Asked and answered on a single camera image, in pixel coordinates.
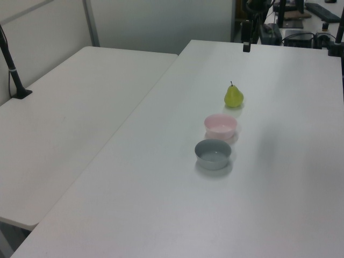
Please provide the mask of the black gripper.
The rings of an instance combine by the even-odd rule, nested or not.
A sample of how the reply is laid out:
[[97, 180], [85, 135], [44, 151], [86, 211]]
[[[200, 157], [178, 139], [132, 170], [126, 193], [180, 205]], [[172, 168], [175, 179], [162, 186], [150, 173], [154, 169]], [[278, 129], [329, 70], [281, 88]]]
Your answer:
[[250, 41], [252, 34], [252, 22], [245, 20], [241, 23], [241, 42], [243, 43], [243, 52], [250, 52]]

